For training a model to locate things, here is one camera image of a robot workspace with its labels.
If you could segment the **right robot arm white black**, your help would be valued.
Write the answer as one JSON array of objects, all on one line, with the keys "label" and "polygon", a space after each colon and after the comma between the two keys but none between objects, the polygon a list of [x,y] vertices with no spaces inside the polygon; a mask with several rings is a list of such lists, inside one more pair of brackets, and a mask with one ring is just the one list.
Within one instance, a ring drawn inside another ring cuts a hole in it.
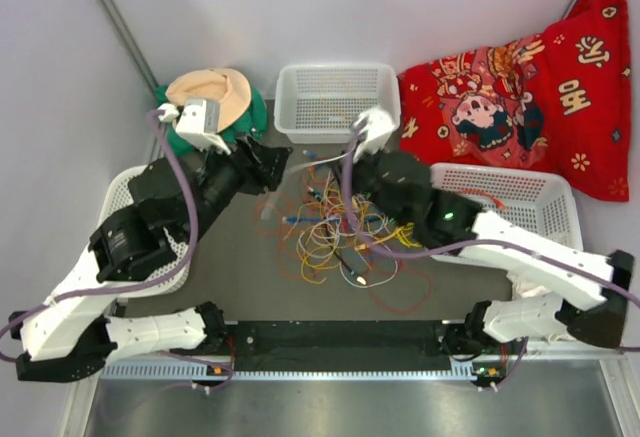
[{"label": "right robot arm white black", "polygon": [[460,336],[487,353],[516,339],[567,334],[605,349],[619,349],[630,304],[634,257],[579,251],[527,231],[463,195],[431,182],[431,169],[402,151],[348,152],[342,163],[341,193],[351,205],[356,193],[398,224],[413,227],[416,251],[392,251],[366,235],[353,208],[347,217],[358,239],[395,260],[441,254],[482,262],[546,288],[546,294],[510,301],[482,301],[466,315]]}]

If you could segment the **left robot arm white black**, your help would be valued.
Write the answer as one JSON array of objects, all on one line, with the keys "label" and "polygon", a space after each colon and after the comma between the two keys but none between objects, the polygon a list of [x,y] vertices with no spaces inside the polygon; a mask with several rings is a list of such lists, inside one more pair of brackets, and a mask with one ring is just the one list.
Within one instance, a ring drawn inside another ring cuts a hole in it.
[{"label": "left robot arm white black", "polygon": [[162,290],[190,262],[236,194],[260,195],[279,187],[291,153],[289,147],[269,147],[244,136],[230,153],[168,154],[133,177],[131,204],[94,231],[43,310],[11,314],[11,336],[23,348],[15,360],[18,379],[69,383],[132,356],[220,351],[228,331],[212,302],[142,318],[106,312],[122,295]]}]

